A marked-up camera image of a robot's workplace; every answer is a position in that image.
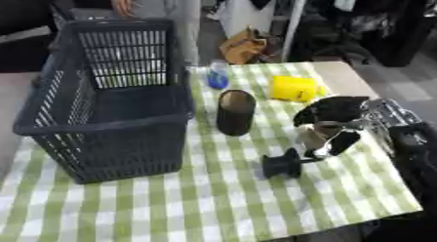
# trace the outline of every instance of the black chair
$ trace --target black chair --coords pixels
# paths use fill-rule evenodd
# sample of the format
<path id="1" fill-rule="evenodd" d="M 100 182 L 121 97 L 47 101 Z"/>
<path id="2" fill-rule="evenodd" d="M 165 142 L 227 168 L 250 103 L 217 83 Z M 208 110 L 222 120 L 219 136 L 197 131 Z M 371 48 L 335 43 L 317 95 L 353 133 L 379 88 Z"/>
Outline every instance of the black chair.
<path id="1" fill-rule="evenodd" d="M 358 59 L 369 63 L 372 54 L 360 45 L 360 35 L 352 31 L 352 21 L 359 16 L 394 12 L 399 0 L 357 0 L 352 12 L 335 7 L 336 0 L 314 0 L 316 20 L 303 21 L 297 33 L 292 61 L 317 60 L 318 57 L 337 57 L 348 63 Z"/>
<path id="2" fill-rule="evenodd" d="M 0 44 L 0 72 L 39 71 L 57 34 L 51 12 L 53 0 L 0 0 L 0 35 L 49 26 L 51 33 Z"/>

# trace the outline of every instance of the gingham cloth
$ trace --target gingham cloth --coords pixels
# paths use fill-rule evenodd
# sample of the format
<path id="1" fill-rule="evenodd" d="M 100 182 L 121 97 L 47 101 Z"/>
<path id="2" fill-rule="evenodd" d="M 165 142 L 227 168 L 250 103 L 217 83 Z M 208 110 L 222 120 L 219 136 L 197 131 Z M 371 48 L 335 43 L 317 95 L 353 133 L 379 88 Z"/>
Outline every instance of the gingham cloth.
<path id="1" fill-rule="evenodd" d="M 272 74 L 312 76 L 309 63 L 233 66 L 232 89 L 253 94 L 251 132 L 215 125 L 220 91 L 193 69 L 196 102 L 178 173 L 75 184 L 30 139 L 0 194 L 0 241 L 259 241 L 420 211 L 389 158 L 367 133 L 340 157 L 306 164 L 298 180 L 260 173 L 263 154 L 293 145 L 302 104 L 267 99 Z"/>

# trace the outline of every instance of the dark blue basket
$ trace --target dark blue basket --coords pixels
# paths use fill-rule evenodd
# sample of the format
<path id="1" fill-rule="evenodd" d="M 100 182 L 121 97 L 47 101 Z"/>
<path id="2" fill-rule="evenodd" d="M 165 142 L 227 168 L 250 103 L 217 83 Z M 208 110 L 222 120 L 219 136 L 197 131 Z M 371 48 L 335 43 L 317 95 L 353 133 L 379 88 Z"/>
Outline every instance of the dark blue basket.
<path id="1" fill-rule="evenodd" d="M 73 21 L 60 33 L 14 132 L 78 183 L 180 169 L 193 115 L 170 20 Z"/>

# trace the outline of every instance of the cylinder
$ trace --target cylinder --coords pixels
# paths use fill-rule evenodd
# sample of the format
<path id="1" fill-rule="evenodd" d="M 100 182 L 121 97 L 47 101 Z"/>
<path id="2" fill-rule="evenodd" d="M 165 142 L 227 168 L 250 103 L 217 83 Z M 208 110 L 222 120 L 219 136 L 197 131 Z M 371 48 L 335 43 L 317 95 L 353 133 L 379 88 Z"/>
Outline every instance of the cylinder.
<path id="1" fill-rule="evenodd" d="M 224 92 L 218 100 L 218 129 L 232 137 L 246 135 L 251 130 L 256 106 L 255 98 L 247 92 Z"/>

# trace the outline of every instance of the gray pants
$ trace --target gray pants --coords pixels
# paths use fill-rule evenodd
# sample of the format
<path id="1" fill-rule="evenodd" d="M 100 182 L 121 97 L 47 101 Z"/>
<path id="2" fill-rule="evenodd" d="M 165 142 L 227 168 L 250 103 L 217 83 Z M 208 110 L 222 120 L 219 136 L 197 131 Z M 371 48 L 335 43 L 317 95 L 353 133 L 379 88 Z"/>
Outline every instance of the gray pants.
<path id="1" fill-rule="evenodd" d="M 132 14 L 137 18 L 169 18 L 177 27 L 185 61 L 197 65 L 197 37 L 200 24 L 200 0 L 132 0 Z"/>

